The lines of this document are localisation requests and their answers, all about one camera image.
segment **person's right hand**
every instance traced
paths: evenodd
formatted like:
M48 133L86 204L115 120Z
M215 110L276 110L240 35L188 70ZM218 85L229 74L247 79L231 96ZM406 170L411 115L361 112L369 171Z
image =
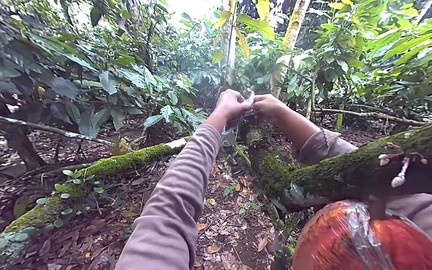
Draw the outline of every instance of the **person's right hand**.
M256 95L252 105L256 120L264 120L273 126L279 126L286 110L290 110L282 101L271 94Z

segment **sleeve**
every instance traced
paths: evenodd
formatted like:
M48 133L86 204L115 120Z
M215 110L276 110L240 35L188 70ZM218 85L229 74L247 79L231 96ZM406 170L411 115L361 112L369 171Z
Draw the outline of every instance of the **sleeve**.
M299 152L299 161L314 165L320 161L358 149L327 129L311 136ZM387 208L409 218L432 239L432 194L412 194L388 198Z
M166 171L116 264L126 269L192 269L208 177L219 150L214 127L201 124Z

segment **person's left hand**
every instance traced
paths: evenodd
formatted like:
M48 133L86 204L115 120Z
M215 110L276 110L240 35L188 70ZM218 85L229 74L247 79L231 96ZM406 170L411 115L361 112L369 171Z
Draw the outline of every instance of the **person's left hand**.
M243 115L250 109L251 106L244 102L244 97L240 92L227 89L219 95L213 114L221 115L228 121Z

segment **forest floor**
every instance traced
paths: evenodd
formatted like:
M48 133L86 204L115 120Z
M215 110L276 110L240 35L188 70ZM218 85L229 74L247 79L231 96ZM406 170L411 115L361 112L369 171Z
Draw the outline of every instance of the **forest floor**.
M118 132L110 128L101 132L100 138L113 140L117 136L135 139L140 136L144 119L124 120ZM335 121L327 117L320 124L333 130ZM341 137L361 146L383 136L381 127L369 126L367 130L343 128ZM167 129L162 140L177 139L177 132ZM291 143L276 135L274 151L284 163L292 162ZM161 138L152 138L157 142ZM84 142L76 154L76 140L35 131L30 134L41 157L48 163L46 169L57 168L111 156L111 146ZM55 151L58 145L58 164ZM114 269L127 238L132 233L132 223L144 208L152 190L170 166L174 156L153 161L137 170L126 170L105 177L105 198L90 198L98 202L90 209L76 212L74 217L57 229L41 235L24 251L21 261L11 269L70 270ZM0 136L0 172L21 175L25 171L19 156L8 148ZM41 178L25 177L9 180L0 177L0 232L15 218L33 207L34 201L46 196L55 183L65 180L64 175ZM234 187L225 194L225 189ZM198 223L195 269L210 270L263 270L270 269L273 261L271 243L275 230L267 212L261 206L250 179L244 171L224 156L217 160L209 177L204 200L204 210Z

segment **red cacao pod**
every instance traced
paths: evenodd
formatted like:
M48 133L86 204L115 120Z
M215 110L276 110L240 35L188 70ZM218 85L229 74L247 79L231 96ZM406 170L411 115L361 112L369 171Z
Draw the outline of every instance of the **red cacao pod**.
M361 202L339 201L319 210L304 227L293 269L432 270L432 240L390 210L370 220Z

